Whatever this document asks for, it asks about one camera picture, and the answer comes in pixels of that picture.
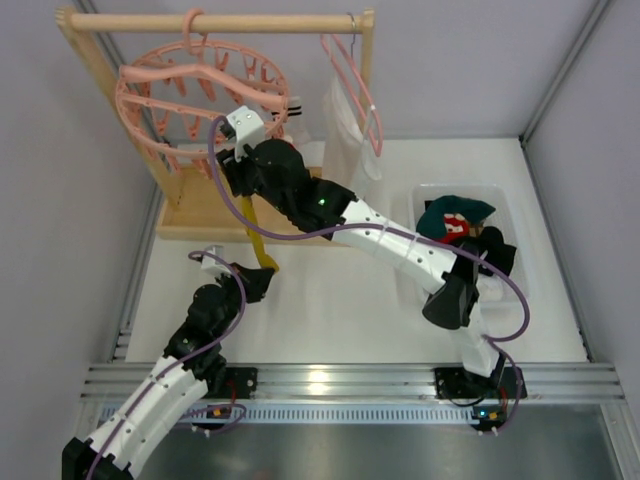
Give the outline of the yellow sock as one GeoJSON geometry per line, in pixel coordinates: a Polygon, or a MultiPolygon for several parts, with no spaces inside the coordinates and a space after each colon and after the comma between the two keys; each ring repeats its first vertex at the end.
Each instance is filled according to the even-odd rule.
{"type": "MultiPolygon", "coordinates": [[[[243,197],[241,200],[242,214],[244,218],[254,225],[258,225],[258,219],[250,197],[243,197]]],[[[254,229],[248,227],[247,235],[253,247],[254,254],[261,268],[272,268],[275,272],[279,271],[276,261],[266,252],[264,240],[261,235],[254,229]]]]}

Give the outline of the pink round clip hanger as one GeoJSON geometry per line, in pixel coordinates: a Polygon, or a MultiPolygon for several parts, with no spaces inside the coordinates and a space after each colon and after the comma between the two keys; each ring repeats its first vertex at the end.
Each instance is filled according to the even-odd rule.
{"type": "Polygon", "coordinates": [[[153,159],[175,173],[189,161],[205,176],[206,150],[173,146],[171,134],[203,143],[209,125],[236,110],[255,112],[269,137],[281,138],[290,89],[281,69],[246,45],[211,39],[193,24],[204,11],[181,17],[182,39],[152,49],[119,68],[114,101],[121,121],[153,159]]]}

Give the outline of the dark green christmas sock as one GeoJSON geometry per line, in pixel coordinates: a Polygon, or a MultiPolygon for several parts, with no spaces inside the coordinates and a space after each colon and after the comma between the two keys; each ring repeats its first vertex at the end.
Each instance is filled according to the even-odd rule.
{"type": "Polygon", "coordinates": [[[444,195],[424,202],[416,231],[424,237],[449,244],[468,236],[471,228],[481,225],[496,212],[496,208],[482,200],[457,195],[444,195]]]}

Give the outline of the black sock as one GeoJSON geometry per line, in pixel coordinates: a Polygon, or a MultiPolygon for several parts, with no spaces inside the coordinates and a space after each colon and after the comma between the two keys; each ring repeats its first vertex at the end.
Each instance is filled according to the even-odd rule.
{"type": "Polygon", "coordinates": [[[510,276],[514,268],[517,247],[505,242],[500,229],[485,227],[477,237],[471,240],[477,246],[480,256],[496,269],[510,276]]]}

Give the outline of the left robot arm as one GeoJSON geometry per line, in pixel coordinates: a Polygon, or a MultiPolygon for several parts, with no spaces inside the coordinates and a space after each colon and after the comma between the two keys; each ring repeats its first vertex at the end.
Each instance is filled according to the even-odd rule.
{"type": "Polygon", "coordinates": [[[222,264],[193,294],[184,322],[152,370],[109,418],[62,452],[63,479],[136,479],[187,409],[225,384],[221,342],[247,305],[261,301],[276,270],[222,264]]]}

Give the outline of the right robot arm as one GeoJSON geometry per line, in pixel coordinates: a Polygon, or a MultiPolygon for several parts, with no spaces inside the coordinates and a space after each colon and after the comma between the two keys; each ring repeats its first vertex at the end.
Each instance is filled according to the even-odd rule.
{"type": "Polygon", "coordinates": [[[422,315],[450,333],[464,369],[484,378],[494,374],[501,359],[478,307],[475,246],[439,244],[387,219],[348,188],[313,176],[284,140],[208,153],[225,200],[257,195],[298,229],[296,239],[323,237],[405,273],[427,292],[422,315]]]}

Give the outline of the pink clothes hanger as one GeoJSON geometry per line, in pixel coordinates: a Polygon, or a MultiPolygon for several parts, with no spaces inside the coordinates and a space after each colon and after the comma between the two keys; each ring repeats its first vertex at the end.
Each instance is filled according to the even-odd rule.
{"type": "Polygon", "coordinates": [[[365,135],[372,147],[373,154],[380,157],[384,145],[384,131],[380,115],[366,82],[352,56],[341,39],[335,34],[321,34],[320,42],[330,64],[363,121],[365,135]]]}

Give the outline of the wooden clothes rack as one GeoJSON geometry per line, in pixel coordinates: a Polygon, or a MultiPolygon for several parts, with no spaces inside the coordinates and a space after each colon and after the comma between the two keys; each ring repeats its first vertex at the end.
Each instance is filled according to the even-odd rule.
{"type": "MultiPolygon", "coordinates": [[[[221,240],[246,242],[245,227],[233,219],[224,206],[220,193],[208,186],[212,173],[205,176],[189,161],[180,163],[175,173],[165,160],[153,159],[144,146],[135,140],[124,126],[116,110],[115,87],[119,68],[112,69],[94,36],[97,33],[178,33],[181,36],[181,17],[177,14],[99,14],[80,13],[73,7],[55,12],[56,24],[94,77],[130,141],[138,150],[156,184],[165,196],[156,225],[157,234],[167,240],[221,240]]],[[[352,34],[363,41],[361,61],[356,63],[369,87],[373,51],[375,12],[348,15],[207,15],[194,21],[197,33],[207,33],[211,39],[221,40],[223,34],[352,34]]]]}

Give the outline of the white shirt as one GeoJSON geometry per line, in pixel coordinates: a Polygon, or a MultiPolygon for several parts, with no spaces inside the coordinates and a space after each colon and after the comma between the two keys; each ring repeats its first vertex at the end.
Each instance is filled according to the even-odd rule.
{"type": "Polygon", "coordinates": [[[327,133],[322,176],[366,200],[372,185],[382,178],[382,172],[336,76],[324,95],[323,112],[327,133]]]}

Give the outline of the red santa sock in bin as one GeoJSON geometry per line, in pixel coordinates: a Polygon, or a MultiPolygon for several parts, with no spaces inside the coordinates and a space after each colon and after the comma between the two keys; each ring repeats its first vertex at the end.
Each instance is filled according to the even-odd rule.
{"type": "Polygon", "coordinates": [[[440,243],[451,244],[459,238],[469,235],[471,225],[461,214],[445,214],[443,216],[445,235],[439,240],[440,243]]]}

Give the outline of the clear plastic bin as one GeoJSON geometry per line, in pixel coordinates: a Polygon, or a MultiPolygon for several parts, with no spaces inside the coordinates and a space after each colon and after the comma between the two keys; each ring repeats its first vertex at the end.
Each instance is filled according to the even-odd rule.
{"type": "Polygon", "coordinates": [[[415,186],[408,194],[409,226],[415,230],[419,217],[424,213],[425,201],[436,200],[444,195],[456,195],[484,201],[496,211],[484,222],[484,226],[498,228],[507,244],[514,245],[514,267],[510,274],[527,299],[530,299],[532,280],[530,279],[530,245],[528,230],[521,218],[522,210],[508,196],[503,188],[495,184],[482,183],[427,183],[415,186]]]}

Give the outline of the white sock in bin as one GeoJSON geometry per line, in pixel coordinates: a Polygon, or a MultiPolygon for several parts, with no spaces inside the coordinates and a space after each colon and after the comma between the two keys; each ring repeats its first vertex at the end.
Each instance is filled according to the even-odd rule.
{"type": "Polygon", "coordinates": [[[480,276],[476,283],[481,302],[500,302],[504,297],[503,283],[494,277],[480,276]]]}

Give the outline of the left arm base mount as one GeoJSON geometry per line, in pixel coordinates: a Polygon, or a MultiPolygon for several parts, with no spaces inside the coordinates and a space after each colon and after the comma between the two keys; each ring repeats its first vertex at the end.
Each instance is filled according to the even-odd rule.
{"type": "Polygon", "coordinates": [[[230,430],[241,422],[247,409],[243,402],[253,397],[258,381],[254,367],[228,367],[219,386],[212,387],[204,399],[205,412],[201,427],[230,430]]]}

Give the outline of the aluminium frame rail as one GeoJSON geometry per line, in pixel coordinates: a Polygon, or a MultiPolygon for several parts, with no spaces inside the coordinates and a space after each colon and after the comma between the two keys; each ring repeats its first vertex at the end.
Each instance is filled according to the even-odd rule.
{"type": "MultiPolygon", "coordinates": [[[[245,400],[248,423],[378,423],[470,425],[469,409],[436,398],[427,364],[262,364],[245,400]]],[[[528,363],[520,367],[528,397],[520,406],[620,403],[625,396],[613,366],[602,363],[528,363]]],[[[203,423],[207,401],[188,419],[203,423]]]]}

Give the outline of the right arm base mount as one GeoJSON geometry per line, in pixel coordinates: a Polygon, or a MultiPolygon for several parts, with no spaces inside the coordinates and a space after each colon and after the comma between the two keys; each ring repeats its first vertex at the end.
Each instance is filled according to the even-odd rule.
{"type": "Polygon", "coordinates": [[[471,426],[479,434],[497,435],[514,409],[528,397],[522,371],[504,367],[497,377],[482,377],[462,367],[434,370],[436,398],[469,409],[471,426]]]}

